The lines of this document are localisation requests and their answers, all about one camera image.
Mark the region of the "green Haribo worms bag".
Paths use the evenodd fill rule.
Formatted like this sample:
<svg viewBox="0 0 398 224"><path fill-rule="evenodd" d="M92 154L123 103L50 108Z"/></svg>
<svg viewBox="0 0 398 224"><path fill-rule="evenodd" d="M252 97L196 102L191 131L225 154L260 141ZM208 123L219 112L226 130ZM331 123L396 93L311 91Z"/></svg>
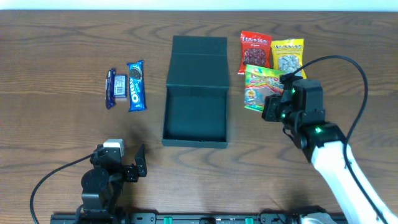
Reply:
<svg viewBox="0 0 398 224"><path fill-rule="evenodd" d="M284 86L280 76L284 72L255 65L247 65L245 70L244 107L262 112L265 98L271 95L281 95Z"/></svg>

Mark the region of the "yellow seed snack bag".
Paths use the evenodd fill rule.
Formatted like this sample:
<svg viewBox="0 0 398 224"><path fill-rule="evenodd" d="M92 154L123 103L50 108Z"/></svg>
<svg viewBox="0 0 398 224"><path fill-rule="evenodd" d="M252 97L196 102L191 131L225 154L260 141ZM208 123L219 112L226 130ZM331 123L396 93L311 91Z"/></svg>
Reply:
<svg viewBox="0 0 398 224"><path fill-rule="evenodd" d="M304 39L273 40L273 69L293 73L303 65Z"/></svg>

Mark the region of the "red snack bag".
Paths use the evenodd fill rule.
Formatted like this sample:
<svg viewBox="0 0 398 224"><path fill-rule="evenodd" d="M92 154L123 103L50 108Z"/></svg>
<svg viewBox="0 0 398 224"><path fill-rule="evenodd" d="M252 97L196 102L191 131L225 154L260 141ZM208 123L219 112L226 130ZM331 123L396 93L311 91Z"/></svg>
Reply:
<svg viewBox="0 0 398 224"><path fill-rule="evenodd" d="M243 30L240 36L241 41L241 63L238 75L244 75L247 65L270 68L270 52L272 37Z"/></svg>

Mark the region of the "blue Oreo cookie pack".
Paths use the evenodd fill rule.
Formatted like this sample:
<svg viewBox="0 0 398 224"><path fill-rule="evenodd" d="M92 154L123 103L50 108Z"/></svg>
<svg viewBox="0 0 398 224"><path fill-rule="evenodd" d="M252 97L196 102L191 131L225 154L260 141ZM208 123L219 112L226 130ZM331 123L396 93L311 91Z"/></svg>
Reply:
<svg viewBox="0 0 398 224"><path fill-rule="evenodd" d="M128 63L129 70L129 112L146 110L144 89L144 61Z"/></svg>

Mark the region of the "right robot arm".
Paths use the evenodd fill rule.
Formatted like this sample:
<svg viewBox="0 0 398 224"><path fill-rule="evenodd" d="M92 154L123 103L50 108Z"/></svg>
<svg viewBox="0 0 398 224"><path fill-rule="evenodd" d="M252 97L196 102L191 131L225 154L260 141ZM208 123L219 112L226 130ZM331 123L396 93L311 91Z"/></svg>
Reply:
<svg viewBox="0 0 398 224"><path fill-rule="evenodd" d="M283 81L281 95L267 96L262 118L281 122L283 132L324 178L348 223L397 223L356 162L348 138L327 122L318 80Z"/></svg>

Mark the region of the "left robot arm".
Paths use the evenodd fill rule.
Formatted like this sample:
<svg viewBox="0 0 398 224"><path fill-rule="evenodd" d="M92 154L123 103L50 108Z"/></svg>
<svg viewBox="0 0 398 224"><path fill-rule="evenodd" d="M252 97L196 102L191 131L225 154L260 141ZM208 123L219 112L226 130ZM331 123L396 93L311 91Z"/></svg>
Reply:
<svg viewBox="0 0 398 224"><path fill-rule="evenodd" d="M104 143L97 146L90 162L93 169L81 178L83 204L76 210L74 222L130 223L130 215L116 205L126 182L137 182L147 175L145 145L141 145L130 165L122 164L122 143Z"/></svg>

